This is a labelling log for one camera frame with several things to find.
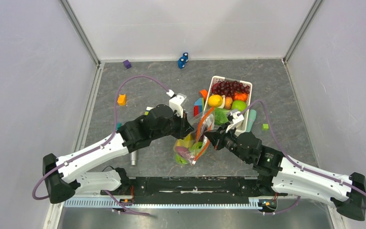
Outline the yellow fake starfruit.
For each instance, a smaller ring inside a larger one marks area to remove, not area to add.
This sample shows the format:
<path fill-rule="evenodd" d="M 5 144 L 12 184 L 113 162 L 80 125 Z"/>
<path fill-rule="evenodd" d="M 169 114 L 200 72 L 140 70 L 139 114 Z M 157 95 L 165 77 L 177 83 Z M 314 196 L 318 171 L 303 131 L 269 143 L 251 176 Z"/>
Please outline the yellow fake starfruit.
<path fill-rule="evenodd" d="M 190 148 L 195 143 L 195 136 L 193 134 L 188 134 L 184 139 L 178 139 L 176 146 L 183 146 L 186 148 Z"/>

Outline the clear zip top bag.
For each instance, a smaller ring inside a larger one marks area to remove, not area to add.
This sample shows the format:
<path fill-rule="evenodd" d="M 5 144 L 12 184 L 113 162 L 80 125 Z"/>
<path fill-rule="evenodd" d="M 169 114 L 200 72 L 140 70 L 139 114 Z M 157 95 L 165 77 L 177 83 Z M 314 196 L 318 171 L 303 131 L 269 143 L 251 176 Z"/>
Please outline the clear zip top bag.
<path fill-rule="evenodd" d="M 210 141 L 204 133 L 213 130 L 214 123 L 214 108 L 200 112 L 189 119 L 189 124 L 194 130 L 184 139 L 178 139 L 173 147 L 174 159 L 178 164 L 194 165 L 200 156 L 206 152 Z"/>

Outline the purple fake sweet potato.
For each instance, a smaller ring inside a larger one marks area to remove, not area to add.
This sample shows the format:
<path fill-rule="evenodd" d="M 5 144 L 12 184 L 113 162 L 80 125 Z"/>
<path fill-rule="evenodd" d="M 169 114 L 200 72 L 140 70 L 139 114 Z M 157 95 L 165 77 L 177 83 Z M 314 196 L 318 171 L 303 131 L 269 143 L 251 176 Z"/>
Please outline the purple fake sweet potato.
<path fill-rule="evenodd" d="M 183 146 L 177 146 L 175 148 L 177 154 L 182 157 L 185 160 L 191 160 L 193 159 L 193 155 L 191 153 L 191 151 L 189 150 L 189 148 L 183 147 Z"/>

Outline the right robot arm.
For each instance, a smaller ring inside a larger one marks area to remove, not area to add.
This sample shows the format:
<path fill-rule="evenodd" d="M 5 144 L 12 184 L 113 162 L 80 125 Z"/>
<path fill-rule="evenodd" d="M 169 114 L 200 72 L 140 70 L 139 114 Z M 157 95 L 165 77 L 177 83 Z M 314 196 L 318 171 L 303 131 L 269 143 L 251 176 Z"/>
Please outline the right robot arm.
<path fill-rule="evenodd" d="M 206 131 L 205 137 L 216 150 L 228 149 L 258 173 L 256 189 L 263 195 L 271 192 L 297 195 L 336 208 L 349 219 L 364 221 L 366 196 L 351 186 L 366 192 L 365 176 L 357 172 L 341 175 L 311 167 L 281 151 L 264 146 L 251 132 L 239 136 L 233 130 Z"/>

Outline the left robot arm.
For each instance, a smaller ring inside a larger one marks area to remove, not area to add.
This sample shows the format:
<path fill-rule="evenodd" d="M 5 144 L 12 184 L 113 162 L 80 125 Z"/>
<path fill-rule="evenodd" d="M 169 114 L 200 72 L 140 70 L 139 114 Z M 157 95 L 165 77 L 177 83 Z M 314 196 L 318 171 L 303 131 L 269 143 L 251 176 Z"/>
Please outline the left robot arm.
<path fill-rule="evenodd" d="M 181 114 L 165 104 L 159 104 L 147 115 L 124 123 L 103 140 L 69 155 L 43 157 L 42 182 L 50 203 L 64 202 L 77 193 L 116 191 L 126 194 L 131 182 L 123 168 L 110 172 L 90 172 L 90 169 L 116 157 L 148 147 L 165 136 L 183 139 L 193 131 L 187 113 Z"/>

